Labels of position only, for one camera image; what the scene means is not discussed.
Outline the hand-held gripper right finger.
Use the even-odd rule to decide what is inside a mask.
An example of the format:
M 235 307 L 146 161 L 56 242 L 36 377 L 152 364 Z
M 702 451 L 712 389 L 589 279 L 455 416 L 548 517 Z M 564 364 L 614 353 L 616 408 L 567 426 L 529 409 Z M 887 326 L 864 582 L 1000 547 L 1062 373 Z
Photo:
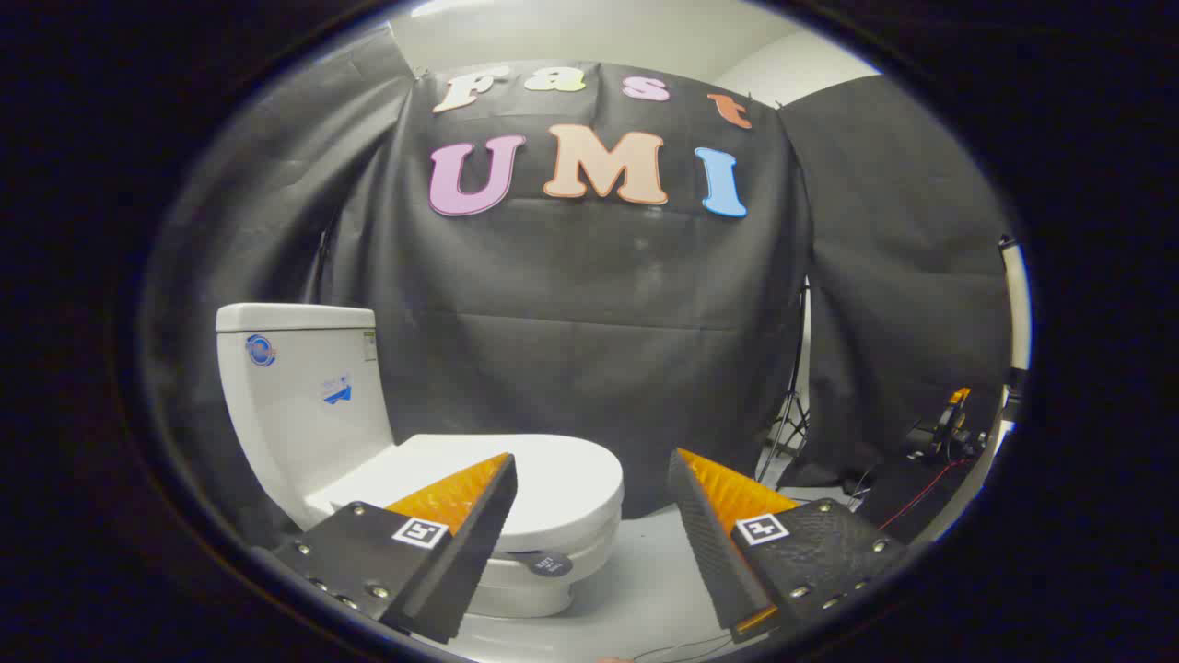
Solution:
M 667 490 L 718 624 L 737 643 L 832 621 L 909 554 L 838 501 L 797 503 L 690 449 L 671 453 Z

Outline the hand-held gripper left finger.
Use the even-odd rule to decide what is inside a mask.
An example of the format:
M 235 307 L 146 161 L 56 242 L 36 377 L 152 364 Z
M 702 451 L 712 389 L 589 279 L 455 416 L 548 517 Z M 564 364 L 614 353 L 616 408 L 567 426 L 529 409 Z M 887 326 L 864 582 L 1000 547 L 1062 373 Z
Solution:
M 378 505 L 345 501 L 250 558 L 302 610 L 365 637 L 459 632 L 518 498 L 518 459 L 498 453 Z

